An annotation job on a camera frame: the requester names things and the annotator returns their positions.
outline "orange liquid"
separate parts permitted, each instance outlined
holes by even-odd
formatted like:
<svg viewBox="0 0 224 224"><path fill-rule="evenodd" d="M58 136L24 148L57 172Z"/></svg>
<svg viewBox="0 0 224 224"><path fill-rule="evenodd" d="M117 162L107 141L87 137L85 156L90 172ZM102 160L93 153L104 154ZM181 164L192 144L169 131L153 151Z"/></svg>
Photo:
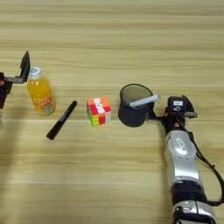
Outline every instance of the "orange liquid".
<svg viewBox="0 0 224 224"><path fill-rule="evenodd" d="M49 116L56 108L49 80L45 76L29 79L27 89L35 109L42 116Z"/></svg>

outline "pen holder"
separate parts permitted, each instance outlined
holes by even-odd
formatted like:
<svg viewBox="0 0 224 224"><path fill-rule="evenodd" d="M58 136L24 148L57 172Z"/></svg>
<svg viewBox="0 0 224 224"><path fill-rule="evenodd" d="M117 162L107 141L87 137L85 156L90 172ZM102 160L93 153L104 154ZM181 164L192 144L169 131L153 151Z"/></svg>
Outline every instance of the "pen holder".
<svg viewBox="0 0 224 224"><path fill-rule="evenodd" d="M153 110L154 102L134 108L130 106L130 103L149 96L152 96L152 92L145 86L129 84L123 87L120 92L121 103L118 112L120 121L130 127L144 124L149 112Z"/></svg>

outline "black marker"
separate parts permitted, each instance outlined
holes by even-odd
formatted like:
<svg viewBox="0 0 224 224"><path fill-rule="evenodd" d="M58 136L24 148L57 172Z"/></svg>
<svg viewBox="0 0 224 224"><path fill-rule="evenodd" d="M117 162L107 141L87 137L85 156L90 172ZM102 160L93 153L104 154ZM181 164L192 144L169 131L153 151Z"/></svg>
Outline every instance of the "black marker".
<svg viewBox="0 0 224 224"><path fill-rule="evenodd" d="M59 133L61 127L63 126L63 124L67 120L67 118L74 111L74 108L76 107L76 105L77 105L77 101L73 101L72 104L67 108L67 110L63 114L63 116L54 124L52 129L50 129L50 131L48 132L46 137L48 137L49 139L53 140L57 136L57 134Z"/></svg>

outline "wooden table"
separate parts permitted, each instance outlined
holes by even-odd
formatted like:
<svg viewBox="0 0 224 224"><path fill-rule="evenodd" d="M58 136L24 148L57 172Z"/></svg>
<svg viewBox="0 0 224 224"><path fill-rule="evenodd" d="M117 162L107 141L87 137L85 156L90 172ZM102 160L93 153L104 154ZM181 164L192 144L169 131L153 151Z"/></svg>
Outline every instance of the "wooden table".
<svg viewBox="0 0 224 224"><path fill-rule="evenodd" d="M35 114L25 85L5 103L0 138L1 224L167 224L171 195L157 122L132 129L117 117L119 90L141 83L187 95L187 123L224 175L224 2L221 0L2 0L1 71L19 73L26 50L51 80L57 110ZM86 100L106 95L110 124L93 128ZM54 141L46 133L72 100L79 105ZM207 196L214 175L199 162ZM223 206L214 209L224 222Z"/></svg>

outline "rubik's cube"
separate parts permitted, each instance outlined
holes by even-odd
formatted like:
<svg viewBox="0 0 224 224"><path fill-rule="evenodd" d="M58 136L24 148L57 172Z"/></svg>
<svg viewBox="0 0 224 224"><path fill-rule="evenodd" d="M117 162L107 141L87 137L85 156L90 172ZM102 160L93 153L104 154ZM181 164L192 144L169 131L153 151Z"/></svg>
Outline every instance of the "rubik's cube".
<svg viewBox="0 0 224 224"><path fill-rule="evenodd" d="M111 120L111 107L106 97L87 100L87 114L93 126L108 123Z"/></svg>

